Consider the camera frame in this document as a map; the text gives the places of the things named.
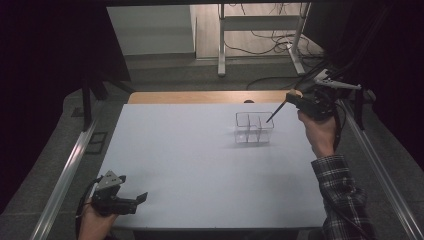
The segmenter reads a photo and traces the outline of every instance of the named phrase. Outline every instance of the gray wall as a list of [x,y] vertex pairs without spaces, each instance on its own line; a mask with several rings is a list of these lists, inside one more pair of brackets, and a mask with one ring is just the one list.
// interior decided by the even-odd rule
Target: gray wall
[[124,55],[193,53],[190,6],[108,7]]

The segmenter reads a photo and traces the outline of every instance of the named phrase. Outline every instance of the human hand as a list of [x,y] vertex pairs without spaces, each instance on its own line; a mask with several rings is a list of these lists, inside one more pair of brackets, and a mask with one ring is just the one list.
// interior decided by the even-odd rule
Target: human hand
[[112,214],[107,217],[100,215],[91,206],[91,199],[89,199],[82,211],[78,240],[103,240],[112,228],[117,217],[117,214]]
[[334,155],[334,141],[336,139],[336,120],[334,117],[315,121],[300,110],[297,115],[299,120],[305,124],[306,137],[312,145],[312,151],[316,157]]

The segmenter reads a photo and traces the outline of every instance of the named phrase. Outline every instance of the shirt sleeve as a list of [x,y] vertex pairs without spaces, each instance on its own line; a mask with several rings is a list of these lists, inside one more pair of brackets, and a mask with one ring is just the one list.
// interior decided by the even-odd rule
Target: shirt sleeve
[[376,239],[365,209],[367,195],[363,189],[356,187],[344,157],[333,155],[319,158],[312,162],[312,168],[318,179],[327,213],[323,225],[326,239],[367,239],[360,233],[361,230],[370,239]]

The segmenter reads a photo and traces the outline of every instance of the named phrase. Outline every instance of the white tabletop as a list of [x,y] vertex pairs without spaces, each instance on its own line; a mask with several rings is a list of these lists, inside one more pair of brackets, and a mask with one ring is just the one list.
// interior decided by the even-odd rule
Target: white tabletop
[[118,196],[148,192],[130,229],[262,229],[322,226],[325,212],[310,162],[315,156],[286,104],[269,143],[238,144],[237,112],[278,103],[125,105],[99,175],[126,175]]

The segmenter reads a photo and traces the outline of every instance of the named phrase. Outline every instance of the black wire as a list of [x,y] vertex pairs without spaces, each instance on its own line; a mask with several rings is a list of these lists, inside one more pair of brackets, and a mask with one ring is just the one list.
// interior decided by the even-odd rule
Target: black wire
[[102,178],[103,178],[103,176],[91,181],[90,184],[85,188],[84,194],[80,198],[78,208],[77,208],[77,212],[75,214],[75,236],[76,236],[77,239],[79,237],[79,231],[80,231],[80,228],[81,228],[82,211],[84,209],[84,206],[86,204],[89,204],[89,203],[86,203],[88,192],[94,186],[94,184],[99,183],[100,180],[102,180]]
[[238,50],[238,51],[242,51],[242,52],[246,52],[246,53],[254,54],[254,55],[263,55],[263,54],[267,54],[267,53],[269,53],[269,52],[273,51],[273,50],[274,50],[274,49],[275,49],[278,45],[284,45],[285,43],[279,43],[279,44],[276,44],[274,47],[272,47],[271,49],[269,49],[269,50],[267,50],[267,51],[265,51],[265,52],[250,52],[250,51],[247,51],[247,50],[244,50],[244,49],[241,49],[241,48],[231,47],[231,46],[229,46],[229,45],[225,42],[225,40],[224,40],[224,44],[225,44],[225,46],[226,46],[226,47],[228,47],[229,49]]
[[330,196],[327,195],[327,192],[325,192],[321,187],[319,188],[319,190],[325,201],[330,205],[331,209],[334,210],[334,212],[336,212],[341,218],[343,218],[347,223],[354,227],[365,239],[373,240],[373,238],[371,238],[360,226],[358,226],[356,223],[354,223],[351,219],[346,217],[341,212],[341,210],[336,206]]
[[339,146],[340,139],[342,138],[343,127],[340,124],[340,116],[339,116],[339,112],[337,111],[336,105],[333,105],[333,112],[334,112],[334,120],[336,122],[336,134],[335,134],[335,139],[333,143],[333,149],[335,152],[337,150],[337,147]]
[[243,14],[246,15],[246,12],[244,11],[243,3],[240,3],[240,6],[241,6],[241,10],[243,11]]
[[[283,35],[281,35],[281,36],[274,36],[274,33],[275,33],[275,31],[273,31],[272,32],[272,35],[271,36],[263,36],[263,35],[259,35],[259,34],[256,34],[255,32],[253,32],[253,31],[251,31],[251,33],[254,35],[254,36],[256,36],[256,37],[261,37],[261,38],[270,38],[273,42],[275,42],[277,45],[275,46],[275,48],[274,48],[274,52],[276,52],[276,53],[282,53],[282,52],[284,52],[284,51],[287,51],[288,50],[288,48],[287,48],[287,45],[286,44],[289,44],[289,43],[291,43],[291,41],[286,41],[286,42],[280,42],[280,40],[281,39],[284,39],[284,38],[288,38],[288,37],[293,37],[294,36],[294,34],[289,34],[289,35],[285,35],[285,36],[283,36]],[[303,61],[303,59],[302,58],[324,58],[324,57],[326,57],[325,55],[318,55],[318,54],[313,54],[313,53],[311,53],[311,51],[309,50],[309,45],[310,45],[310,41],[309,41],[309,39],[307,39],[307,38],[305,38],[305,37],[300,37],[300,39],[302,39],[302,40],[305,40],[306,41],[306,51],[309,53],[309,55],[305,55],[305,54],[303,54],[302,52],[301,52],[301,50],[298,48],[298,51],[299,51],[299,54],[301,55],[301,60],[302,60],[302,63],[303,64],[305,64],[306,66],[308,66],[308,67],[313,67],[313,66],[310,66],[310,65],[308,65],[308,64],[306,64],[304,61]],[[285,49],[281,49],[280,48],[280,46],[281,45],[285,45],[286,46],[286,48]],[[281,52],[277,52],[277,51],[275,51],[275,49],[276,48],[279,48],[279,49],[281,49],[282,51]]]
[[305,65],[305,66],[307,66],[307,67],[310,67],[310,68],[314,68],[317,64],[315,64],[315,65],[310,65],[309,63],[306,63],[305,62],[305,59],[322,59],[322,58],[315,58],[315,57],[301,57],[300,58],[300,61],[302,61],[302,64],[303,65]]
[[298,90],[299,86],[306,82],[307,80],[310,80],[314,78],[316,75],[318,75],[326,66],[328,65],[327,60],[322,60],[320,63],[318,63],[315,67],[313,67],[307,74],[305,74],[302,79],[296,84],[294,89]]
[[340,104],[338,103],[335,103],[335,104],[337,107],[339,107],[343,111],[344,118],[343,118],[343,123],[341,125],[341,129],[343,130],[344,126],[346,125],[346,110]]
[[344,67],[334,71],[333,73],[329,74],[326,79],[338,79],[343,74],[345,74],[349,69],[353,66],[353,61],[350,61],[348,64],[346,64]]
[[278,12],[278,15],[281,15],[281,13],[284,11],[284,14],[285,15],[287,15],[287,12],[286,12],[286,6],[287,5],[289,5],[290,3],[288,3],[288,4],[284,4],[284,3],[281,3],[281,8],[280,8],[280,11]]
[[270,15],[274,11],[274,9],[276,9],[276,8],[277,8],[277,4],[274,3],[274,8],[268,13],[268,15]]

